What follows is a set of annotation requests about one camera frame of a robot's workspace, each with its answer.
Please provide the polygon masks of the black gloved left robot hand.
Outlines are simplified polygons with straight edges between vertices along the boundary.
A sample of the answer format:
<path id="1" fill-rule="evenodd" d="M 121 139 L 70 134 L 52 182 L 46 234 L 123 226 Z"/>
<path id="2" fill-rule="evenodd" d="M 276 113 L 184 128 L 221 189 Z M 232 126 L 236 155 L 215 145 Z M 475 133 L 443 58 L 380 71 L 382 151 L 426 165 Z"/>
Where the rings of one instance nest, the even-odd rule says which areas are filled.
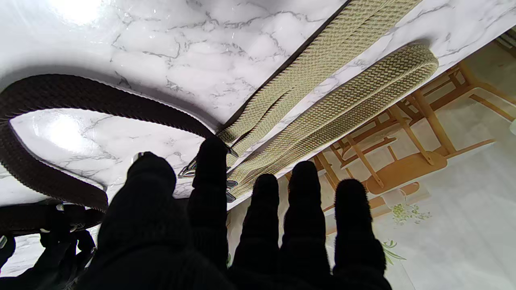
<path id="1" fill-rule="evenodd" d="M 334 267 L 315 165 L 295 165 L 279 237 L 279 186 L 258 177 L 233 262 L 227 267 L 227 147 L 204 140 L 187 209 L 173 198 L 176 177 L 151 152 L 127 171 L 98 232 L 80 290 L 390 290 L 385 252 L 372 229 L 366 191 L 355 179 L 335 192 Z"/>

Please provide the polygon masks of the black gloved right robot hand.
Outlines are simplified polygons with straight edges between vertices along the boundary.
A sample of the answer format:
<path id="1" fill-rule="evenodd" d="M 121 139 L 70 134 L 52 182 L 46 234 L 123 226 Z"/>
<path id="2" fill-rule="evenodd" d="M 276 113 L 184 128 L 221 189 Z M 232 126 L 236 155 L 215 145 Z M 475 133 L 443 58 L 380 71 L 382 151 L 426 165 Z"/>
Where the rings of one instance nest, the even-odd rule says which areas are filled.
<path id="1" fill-rule="evenodd" d="M 16 277 L 2 277 L 2 290 L 66 290 L 85 271 L 96 245 L 87 230 L 70 231 L 64 210 L 50 212 L 50 229 L 40 234 L 44 252 Z"/>

